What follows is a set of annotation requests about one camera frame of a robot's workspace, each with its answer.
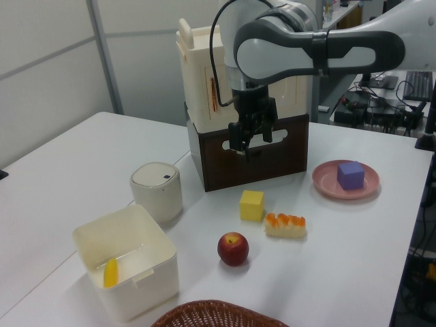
white table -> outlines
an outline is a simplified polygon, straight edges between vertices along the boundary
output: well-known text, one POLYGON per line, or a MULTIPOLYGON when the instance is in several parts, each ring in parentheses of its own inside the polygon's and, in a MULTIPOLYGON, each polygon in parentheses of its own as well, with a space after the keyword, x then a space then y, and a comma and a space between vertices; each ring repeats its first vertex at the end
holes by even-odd
POLYGON ((189 151, 186 128, 96 114, 5 169, 0 181, 0 317, 74 253, 72 231, 132 200, 129 179, 189 151))
MULTIPOLYGON (((176 164, 184 213, 164 228, 178 251, 180 292, 126 326, 150 326, 178 304, 206 298, 242 305, 290 326, 388 326, 432 155, 414 143, 311 123, 307 172, 209 193, 186 154, 176 164), (319 194, 311 173, 333 159, 374 168, 379 192, 352 201, 319 194), (263 191, 268 212, 306 217, 307 237, 269 238, 261 223, 241 221, 238 202, 244 189, 263 191), (238 268, 227 267, 217 255, 219 237, 232 230, 250 244, 249 260, 238 268)), ((65 259, 0 326, 118 326, 106 315, 78 255, 65 259)))

plate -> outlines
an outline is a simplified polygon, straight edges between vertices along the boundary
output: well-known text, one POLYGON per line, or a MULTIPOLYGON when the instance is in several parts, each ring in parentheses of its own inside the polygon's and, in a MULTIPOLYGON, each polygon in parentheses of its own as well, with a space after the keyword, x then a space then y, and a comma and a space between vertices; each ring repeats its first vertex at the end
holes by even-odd
POLYGON ((344 190, 337 180, 338 165, 351 160, 334 160, 320 164, 312 174, 313 184, 315 188, 328 196, 338 199, 361 199, 374 193, 380 183, 378 173, 371 167, 360 162, 365 176, 363 180, 363 188, 344 190))

apple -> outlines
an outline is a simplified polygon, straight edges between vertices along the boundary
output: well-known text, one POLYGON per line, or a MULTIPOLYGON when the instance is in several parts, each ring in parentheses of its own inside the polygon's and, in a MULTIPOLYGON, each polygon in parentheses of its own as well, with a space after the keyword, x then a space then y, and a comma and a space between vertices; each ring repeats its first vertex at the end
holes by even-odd
POLYGON ((218 241, 218 255, 228 266, 240 266, 248 257, 247 239, 238 232, 224 234, 218 241))

yellow cube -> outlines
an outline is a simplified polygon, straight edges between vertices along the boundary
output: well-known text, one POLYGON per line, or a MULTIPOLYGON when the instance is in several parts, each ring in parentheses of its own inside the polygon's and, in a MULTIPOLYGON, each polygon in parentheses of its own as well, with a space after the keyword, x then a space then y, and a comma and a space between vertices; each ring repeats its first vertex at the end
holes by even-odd
POLYGON ((241 219, 261 221, 264 214, 264 192, 244 190, 239 206, 241 219))

white wall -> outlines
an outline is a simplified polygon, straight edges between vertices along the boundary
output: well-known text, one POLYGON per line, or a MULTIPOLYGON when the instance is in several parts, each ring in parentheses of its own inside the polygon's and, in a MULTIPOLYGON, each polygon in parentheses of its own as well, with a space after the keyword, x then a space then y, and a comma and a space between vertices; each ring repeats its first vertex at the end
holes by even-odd
POLYGON ((368 22, 371 17, 378 17, 383 14, 384 0, 363 1, 362 24, 368 22))
POLYGON ((185 125, 178 20, 210 26, 219 1, 95 0, 93 5, 124 114, 185 125))
POLYGON ((112 112, 86 0, 0 1, 0 168, 112 112))

